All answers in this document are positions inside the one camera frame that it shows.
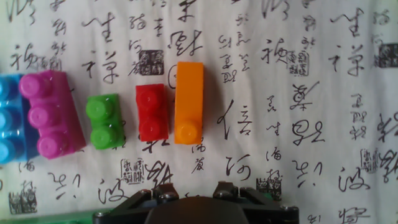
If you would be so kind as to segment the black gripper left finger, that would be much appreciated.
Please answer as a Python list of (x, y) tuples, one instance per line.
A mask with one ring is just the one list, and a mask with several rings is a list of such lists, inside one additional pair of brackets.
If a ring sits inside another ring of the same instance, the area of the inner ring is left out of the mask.
[(150, 211), (151, 207), (145, 207), (145, 203), (155, 202), (155, 206), (157, 206), (178, 199), (179, 195), (173, 184), (162, 184), (152, 190), (139, 190), (116, 208), (107, 211), (95, 212), (93, 216), (132, 215), (135, 213)]

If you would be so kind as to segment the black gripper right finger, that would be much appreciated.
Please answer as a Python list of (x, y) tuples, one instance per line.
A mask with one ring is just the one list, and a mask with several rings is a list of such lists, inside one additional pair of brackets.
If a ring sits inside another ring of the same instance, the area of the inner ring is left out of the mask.
[(232, 182), (218, 182), (213, 198), (237, 203), (244, 212), (261, 216), (299, 216), (296, 206), (282, 206), (252, 187), (238, 188)]

